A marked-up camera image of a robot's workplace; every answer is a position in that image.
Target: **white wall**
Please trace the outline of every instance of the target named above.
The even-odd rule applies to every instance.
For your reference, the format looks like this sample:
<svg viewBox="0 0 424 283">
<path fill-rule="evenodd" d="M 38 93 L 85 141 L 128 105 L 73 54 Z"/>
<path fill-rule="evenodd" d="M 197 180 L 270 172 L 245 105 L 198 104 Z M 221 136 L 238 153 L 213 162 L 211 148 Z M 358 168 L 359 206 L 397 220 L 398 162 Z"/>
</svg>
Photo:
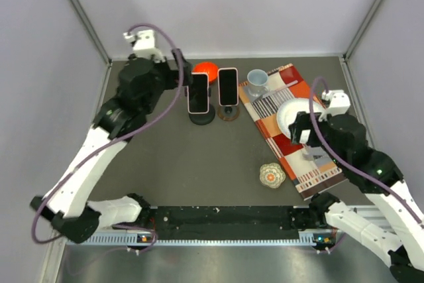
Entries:
<svg viewBox="0 0 424 283">
<path fill-rule="evenodd" d="M 376 145 L 424 209 L 424 0 L 386 0 L 352 56 Z"/>
<path fill-rule="evenodd" d="M 190 58 L 343 53 L 373 0 L 80 0 L 112 58 L 122 39 L 156 23 Z"/>
<path fill-rule="evenodd" d="M 45 247 L 30 239 L 29 203 L 83 142 L 105 64 L 67 0 L 0 0 L 0 8 L 0 282 L 33 283 Z"/>
</svg>

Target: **mug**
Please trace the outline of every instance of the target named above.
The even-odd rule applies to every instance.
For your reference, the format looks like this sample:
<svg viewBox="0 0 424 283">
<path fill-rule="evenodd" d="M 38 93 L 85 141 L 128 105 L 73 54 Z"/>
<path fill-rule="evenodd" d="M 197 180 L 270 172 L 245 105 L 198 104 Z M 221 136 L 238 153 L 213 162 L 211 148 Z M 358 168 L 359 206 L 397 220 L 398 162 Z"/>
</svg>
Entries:
<svg viewBox="0 0 424 283">
<path fill-rule="evenodd" d="M 247 73 L 247 86 L 251 96 L 258 97 L 267 93 L 266 84 L 268 84 L 268 74 L 264 70 L 255 69 Z"/>
</svg>

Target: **phone stand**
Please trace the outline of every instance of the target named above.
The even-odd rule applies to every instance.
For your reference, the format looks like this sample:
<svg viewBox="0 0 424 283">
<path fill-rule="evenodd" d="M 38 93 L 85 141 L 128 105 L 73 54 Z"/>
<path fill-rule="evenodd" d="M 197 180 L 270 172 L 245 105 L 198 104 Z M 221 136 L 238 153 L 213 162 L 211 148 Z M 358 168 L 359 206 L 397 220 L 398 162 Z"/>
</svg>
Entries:
<svg viewBox="0 0 424 283">
<path fill-rule="evenodd" d="M 220 106 L 218 108 L 218 116 L 223 121 L 234 121 L 240 115 L 240 109 L 238 105 L 233 106 Z"/>
<path fill-rule="evenodd" d="M 209 112 L 205 114 L 190 114 L 188 113 L 190 121 L 196 125 L 207 125 L 215 118 L 215 108 L 209 104 Z"/>
</svg>

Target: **orange bowl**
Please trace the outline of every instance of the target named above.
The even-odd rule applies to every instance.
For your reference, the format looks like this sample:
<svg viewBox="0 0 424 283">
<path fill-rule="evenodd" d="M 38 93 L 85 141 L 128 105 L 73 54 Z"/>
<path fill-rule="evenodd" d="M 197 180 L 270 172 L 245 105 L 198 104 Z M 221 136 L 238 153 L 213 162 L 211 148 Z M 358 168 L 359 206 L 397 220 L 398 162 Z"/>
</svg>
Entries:
<svg viewBox="0 0 424 283">
<path fill-rule="evenodd" d="M 212 83 L 218 78 L 218 66 L 212 62 L 202 62 L 194 67 L 193 73 L 207 73 L 209 83 Z"/>
</svg>

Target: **red square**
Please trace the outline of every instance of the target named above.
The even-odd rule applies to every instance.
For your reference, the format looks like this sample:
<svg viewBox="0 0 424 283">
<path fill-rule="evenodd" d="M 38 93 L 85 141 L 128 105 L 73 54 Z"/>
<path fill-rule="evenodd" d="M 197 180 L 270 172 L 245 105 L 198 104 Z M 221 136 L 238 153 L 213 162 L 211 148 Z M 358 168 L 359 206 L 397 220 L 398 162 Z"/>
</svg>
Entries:
<svg viewBox="0 0 424 283">
<path fill-rule="evenodd" d="M 303 81 L 303 78 L 294 66 L 280 71 L 280 76 L 285 84 L 292 83 L 293 81 L 297 81 L 298 83 Z"/>
<path fill-rule="evenodd" d="M 272 138 L 284 156 L 293 154 L 295 151 L 303 148 L 302 145 L 292 145 L 292 142 L 283 134 L 279 134 Z"/>
</svg>

